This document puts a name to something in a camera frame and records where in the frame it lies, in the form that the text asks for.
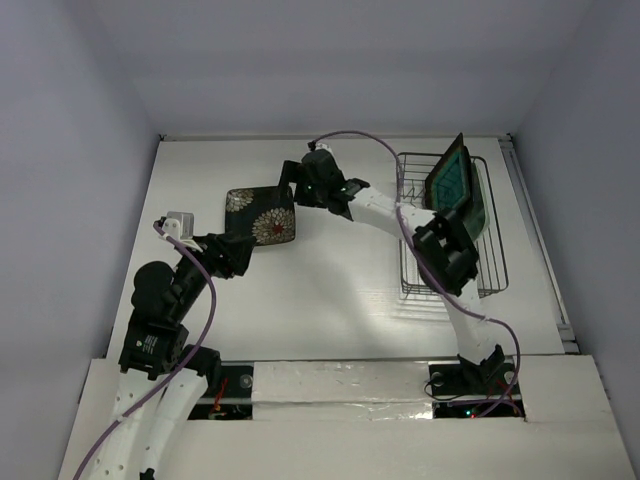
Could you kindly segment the teal square plate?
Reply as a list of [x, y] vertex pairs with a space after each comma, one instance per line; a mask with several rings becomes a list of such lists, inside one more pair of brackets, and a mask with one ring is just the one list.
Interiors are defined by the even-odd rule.
[[472, 200], [472, 162], [459, 133], [424, 181], [423, 207], [462, 215]]

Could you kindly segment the black floral square plate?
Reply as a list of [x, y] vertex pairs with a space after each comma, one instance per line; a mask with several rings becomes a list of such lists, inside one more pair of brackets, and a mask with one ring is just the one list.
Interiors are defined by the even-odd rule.
[[296, 237], [293, 192], [278, 186], [238, 188], [226, 193], [225, 232], [253, 236], [257, 246], [291, 242]]

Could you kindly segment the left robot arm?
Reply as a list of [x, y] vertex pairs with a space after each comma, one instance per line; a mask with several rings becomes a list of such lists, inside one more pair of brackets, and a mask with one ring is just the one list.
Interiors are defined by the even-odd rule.
[[154, 261], [134, 276], [133, 311], [118, 360], [109, 425], [78, 466], [77, 479], [158, 479], [197, 401], [221, 383], [221, 360], [194, 344], [183, 321], [214, 279], [243, 275], [256, 244], [252, 236], [207, 234], [182, 239], [158, 228], [181, 255], [174, 267]]

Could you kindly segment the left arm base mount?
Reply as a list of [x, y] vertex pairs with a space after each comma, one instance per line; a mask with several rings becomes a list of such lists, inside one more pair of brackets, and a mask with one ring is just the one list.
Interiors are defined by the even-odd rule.
[[235, 421], [253, 417], [254, 364], [224, 362], [221, 379], [208, 390], [188, 416], [189, 420]]

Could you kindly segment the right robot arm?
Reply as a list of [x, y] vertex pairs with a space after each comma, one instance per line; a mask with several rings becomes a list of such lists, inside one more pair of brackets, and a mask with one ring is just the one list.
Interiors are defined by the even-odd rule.
[[441, 296], [454, 328], [462, 384], [474, 394], [489, 391], [505, 361], [489, 331], [477, 286], [475, 242], [484, 226], [484, 198], [466, 147], [444, 154], [426, 180], [422, 208], [393, 199], [368, 182], [348, 179], [329, 147], [284, 162], [278, 190], [294, 190], [296, 205], [326, 209], [354, 223], [404, 240], [423, 281]]

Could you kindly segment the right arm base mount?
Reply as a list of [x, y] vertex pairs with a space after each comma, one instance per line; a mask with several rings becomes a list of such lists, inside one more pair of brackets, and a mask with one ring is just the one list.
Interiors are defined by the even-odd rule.
[[458, 357], [432, 363], [423, 391], [432, 400], [436, 418], [476, 419], [525, 417], [515, 365], [500, 346], [479, 365]]

